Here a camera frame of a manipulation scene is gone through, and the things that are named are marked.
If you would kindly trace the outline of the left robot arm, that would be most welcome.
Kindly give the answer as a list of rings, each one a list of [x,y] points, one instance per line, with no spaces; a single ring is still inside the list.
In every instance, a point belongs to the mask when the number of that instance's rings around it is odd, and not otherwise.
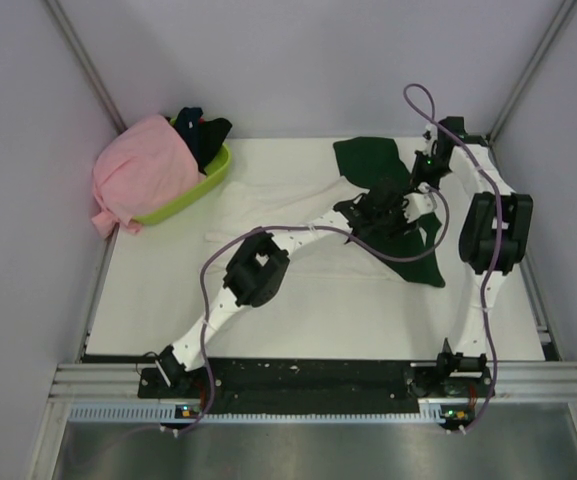
[[[434,201],[426,192],[397,193],[375,187],[353,199],[340,201],[314,221],[299,226],[256,227],[229,242],[200,270],[205,312],[180,339],[156,356],[160,384],[173,396],[184,396],[194,387],[196,370],[208,363],[206,344],[238,312],[259,308],[278,293],[295,253],[321,242],[331,234],[364,248],[380,260],[409,263],[417,259],[396,257],[369,246],[371,234],[397,238],[413,231],[421,216],[430,213]],[[237,250],[226,264],[221,288],[208,297],[205,274],[228,249]]]

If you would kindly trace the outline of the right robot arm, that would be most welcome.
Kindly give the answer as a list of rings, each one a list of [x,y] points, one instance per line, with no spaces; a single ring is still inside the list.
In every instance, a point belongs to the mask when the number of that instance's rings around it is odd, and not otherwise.
[[[533,199],[519,194],[502,178],[482,138],[469,135],[465,121],[448,116],[424,132],[425,146],[415,152],[410,180],[413,219],[430,211],[429,197],[439,196],[448,175],[459,180],[469,207],[458,239],[467,267],[466,286],[444,347],[453,357],[497,359],[491,340],[491,311],[507,276],[525,255]]]

